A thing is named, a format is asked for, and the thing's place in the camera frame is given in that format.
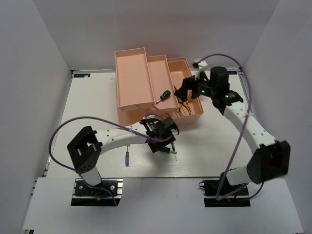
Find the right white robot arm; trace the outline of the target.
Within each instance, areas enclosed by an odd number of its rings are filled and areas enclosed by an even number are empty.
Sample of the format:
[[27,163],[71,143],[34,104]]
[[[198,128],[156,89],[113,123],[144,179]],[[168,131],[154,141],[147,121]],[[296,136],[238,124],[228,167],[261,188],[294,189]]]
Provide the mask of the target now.
[[220,178],[221,191],[230,195],[240,184],[260,184],[286,175],[291,152],[289,143],[277,140],[251,115],[250,105],[245,105],[240,94],[230,89],[227,69],[213,67],[207,76],[204,71],[208,65],[203,59],[193,66],[197,73],[183,79],[175,96],[186,101],[191,92],[192,99],[199,96],[211,98],[213,106],[240,132],[238,139],[244,139],[252,153],[246,166],[234,169],[227,166]]

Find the blue handled long screwdriver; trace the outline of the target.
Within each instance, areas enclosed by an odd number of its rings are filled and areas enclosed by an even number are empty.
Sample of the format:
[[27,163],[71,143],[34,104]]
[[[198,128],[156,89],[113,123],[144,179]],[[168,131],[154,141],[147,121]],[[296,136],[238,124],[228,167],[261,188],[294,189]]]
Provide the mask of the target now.
[[129,146],[126,146],[125,166],[129,167]]

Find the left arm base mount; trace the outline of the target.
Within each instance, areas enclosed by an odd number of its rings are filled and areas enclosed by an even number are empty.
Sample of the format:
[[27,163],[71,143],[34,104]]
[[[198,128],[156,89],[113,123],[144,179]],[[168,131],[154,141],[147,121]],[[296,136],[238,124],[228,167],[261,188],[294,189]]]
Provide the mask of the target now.
[[88,187],[82,178],[76,178],[71,198],[71,206],[82,207],[116,207],[122,196],[123,179],[102,179],[99,190]]

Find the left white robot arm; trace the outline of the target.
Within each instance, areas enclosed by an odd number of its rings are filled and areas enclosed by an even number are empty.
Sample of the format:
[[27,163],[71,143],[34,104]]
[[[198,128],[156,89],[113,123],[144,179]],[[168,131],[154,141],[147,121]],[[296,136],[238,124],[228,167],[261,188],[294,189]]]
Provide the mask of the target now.
[[94,195],[103,189],[103,182],[96,167],[101,154],[132,144],[148,144],[152,153],[176,140],[179,128],[171,117],[163,120],[146,118],[129,125],[116,123],[116,129],[93,130],[83,127],[67,145],[75,172],[86,182],[86,189]]

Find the green stubby screwdriver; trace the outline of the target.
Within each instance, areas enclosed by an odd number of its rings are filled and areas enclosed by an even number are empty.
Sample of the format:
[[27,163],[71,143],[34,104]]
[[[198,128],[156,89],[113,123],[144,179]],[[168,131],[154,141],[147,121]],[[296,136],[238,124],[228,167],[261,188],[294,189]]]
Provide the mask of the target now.
[[171,148],[169,148],[169,147],[163,147],[163,148],[160,149],[160,151],[163,152],[163,153],[168,153],[168,154],[174,154],[174,155],[177,154],[176,151],[171,150]]
[[159,97],[159,100],[156,102],[156,104],[168,99],[171,95],[171,92],[169,90],[166,90],[163,92],[163,94]]

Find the pink plastic toolbox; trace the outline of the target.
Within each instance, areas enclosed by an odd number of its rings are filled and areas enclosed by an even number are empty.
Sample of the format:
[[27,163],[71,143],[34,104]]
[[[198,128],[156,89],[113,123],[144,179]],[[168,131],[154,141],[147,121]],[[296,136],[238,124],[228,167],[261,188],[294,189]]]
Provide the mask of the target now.
[[156,102],[164,91],[174,93],[182,85],[184,78],[191,76],[187,60],[167,58],[166,55],[150,56],[145,48],[115,52],[117,116],[121,125],[131,125],[140,121],[147,113],[171,116],[178,125],[191,124],[204,113],[200,99],[188,99],[189,109],[182,108],[176,97]]

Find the yellow needle nose pliers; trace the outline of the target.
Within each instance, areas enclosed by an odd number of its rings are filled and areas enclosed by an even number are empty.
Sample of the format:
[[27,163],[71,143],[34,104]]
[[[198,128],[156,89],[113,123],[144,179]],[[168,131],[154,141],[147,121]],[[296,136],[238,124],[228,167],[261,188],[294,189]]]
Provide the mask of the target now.
[[183,103],[182,103],[182,101],[179,98],[177,98],[177,101],[178,101],[178,104],[179,104],[179,108],[178,108],[179,115],[182,116],[182,105],[183,105]]

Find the thin green precision screwdriver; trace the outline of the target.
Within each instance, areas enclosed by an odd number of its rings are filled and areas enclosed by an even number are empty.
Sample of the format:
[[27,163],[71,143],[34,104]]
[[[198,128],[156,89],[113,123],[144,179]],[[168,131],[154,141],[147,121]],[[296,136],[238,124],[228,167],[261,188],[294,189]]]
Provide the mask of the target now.
[[172,148],[173,154],[175,155],[175,160],[177,161],[177,158],[176,158],[177,152],[176,152],[175,145],[173,142],[171,143],[171,148]]

